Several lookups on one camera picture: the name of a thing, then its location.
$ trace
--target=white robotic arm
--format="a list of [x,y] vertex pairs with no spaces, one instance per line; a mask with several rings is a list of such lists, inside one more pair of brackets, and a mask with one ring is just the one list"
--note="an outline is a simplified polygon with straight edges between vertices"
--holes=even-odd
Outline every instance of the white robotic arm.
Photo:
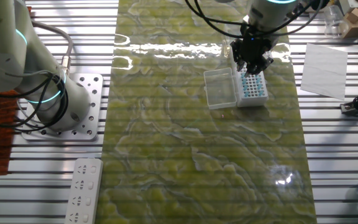
[[[318,8],[312,18],[299,29],[281,34],[279,30],[304,13],[313,3],[318,2]],[[318,11],[327,5],[327,0],[253,0],[249,9],[249,20],[241,27],[241,39],[232,44],[234,61],[237,70],[247,67],[248,74],[258,74],[272,62],[266,52],[270,51],[281,35],[288,35],[307,26]]]
[[[48,73],[37,73],[43,70]],[[56,119],[63,110],[64,114],[49,128],[55,132],[66,131],[88,114],[88,92],[65,74],[38,38],[23,1],[0,0],[0,91],[14,89],[19,94],[27,93],[45,82],[50,74],[59,78],[48,85],[42,100],[42,88],[24,98],[34,108],[42,102],[37,117],[44,124]]]

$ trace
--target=marble pattern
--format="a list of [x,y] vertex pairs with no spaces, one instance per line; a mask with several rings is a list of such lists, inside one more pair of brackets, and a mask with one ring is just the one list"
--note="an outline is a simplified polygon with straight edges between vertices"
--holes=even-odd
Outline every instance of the marble pattern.
[[[201,7],[239,21],[247,3]],[[115,42],[96,223],[316,223],[287,38],[265,106],[212,111],[227,40],[184,1],[120,0]]]

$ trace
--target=electrical outlet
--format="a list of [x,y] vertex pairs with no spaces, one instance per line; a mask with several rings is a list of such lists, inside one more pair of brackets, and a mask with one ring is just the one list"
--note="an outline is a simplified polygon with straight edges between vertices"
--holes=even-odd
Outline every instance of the electrical outlet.
[[74,168],[65,224],[93,224],[103,163],[100,159],[77,159]]
[[78,219],[80,218],[80,214],[78,213],[71,213],[70,216],[68,217],[68,220],[70,221],[70,223],[78,223]]
[[74,188],[79,189],[79,190],[83,190],[84,189],[84,184],[85,184],[84,180],[76,181],[74,183]]
[[71,200],[71,204],[76,205],[76,206],[80,206],[80,205],[81,205],[81,202],[82,202],[82,197],[81,197],[81,196],[74,197],[74,198]]

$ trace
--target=clear plastic box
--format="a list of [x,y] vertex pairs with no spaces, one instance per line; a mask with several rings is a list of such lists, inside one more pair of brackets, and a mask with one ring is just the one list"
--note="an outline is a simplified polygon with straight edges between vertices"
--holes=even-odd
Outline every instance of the clear plastic box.
[[231,68],[204,72],[205,91],[210,110],[236,106]]

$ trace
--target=metal mounting plate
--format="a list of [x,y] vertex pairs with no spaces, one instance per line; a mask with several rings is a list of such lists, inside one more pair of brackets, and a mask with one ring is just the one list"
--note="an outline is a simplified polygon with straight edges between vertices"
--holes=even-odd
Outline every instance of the metal mounting plate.
[[[77,126],[69,131],[56,133],[51,129],[45,128],[40,131],[22,133],[24,139],[28,141],[92,141],[98,135],[99,112],[103,89],[103,76],[100,74],[71,74],[71,79],[83,85],[91,97],[91,106],[88,115]],[[26,113],[34,111],[31,104],[27,105]]]

